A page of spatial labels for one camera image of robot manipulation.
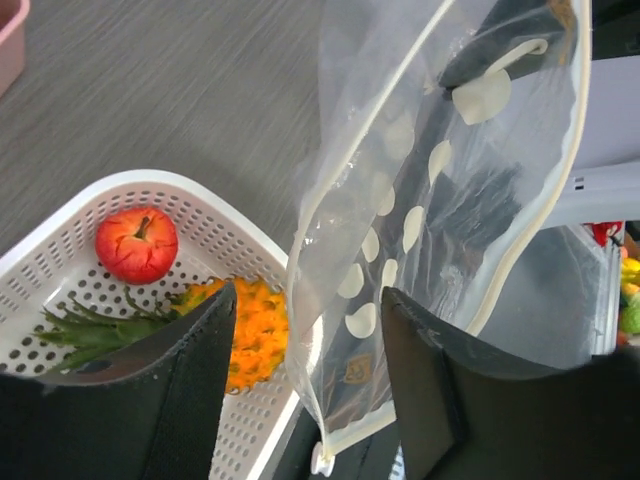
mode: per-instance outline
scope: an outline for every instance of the white basket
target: white basket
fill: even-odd
[[[141,305],[148,305],[155,294],[211,275],[260,275],[273,287],[282,287],[284,252],[209,190],[168,172],[118,173],[84,189],[0,259],[0,369],[36,375],[62,359],[65,349],[30,334],[38,325],[47,328],[42,307],[53,308],[70,294],[100,312],[130,313],[122,298],[123,284],[97,262],[93,238],[107,215],[138,205],[164,210],[180,236],[169,276],[132,288]],[[297,403],[282,367],[251,392],[227,395],[210,478],[259,478]]]

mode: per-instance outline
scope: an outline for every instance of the red apple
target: red apple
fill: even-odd
[[[164,277],[178,254],[178,235],[160,210],[139,207],[105,219],[96,233],[96,253],[104,268],[131,285]]]

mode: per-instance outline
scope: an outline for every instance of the toy fruit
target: toy fruit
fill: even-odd
[[[248,282],[235,277],[236,329],[233,336],[226,393],[240,393],[257,382],[269,380],[284,361],[289,324],[284,293],[274,293],[264,280]],[[170,298],[171,309],[185,315],[213,295],[227,281],[214,279]]]
[[[132,208],[100,224],[95,249],[109,273],[131,285],[144,285],[160,280],[171,269],[178,253],[178,236],[164,212]]]

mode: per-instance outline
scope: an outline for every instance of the plastic pineapple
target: plastic pineapple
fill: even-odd
[[[289,324],[284,293],[272,292],[264,280],[244,278],[213,279],[210,283],[190,284],[187,290],[170,298],[171,309],[185,315],[232,281],[238,296],[236,328],[233,336],[227,393],[239,393],[257,382],[269,380],[284,361]]]

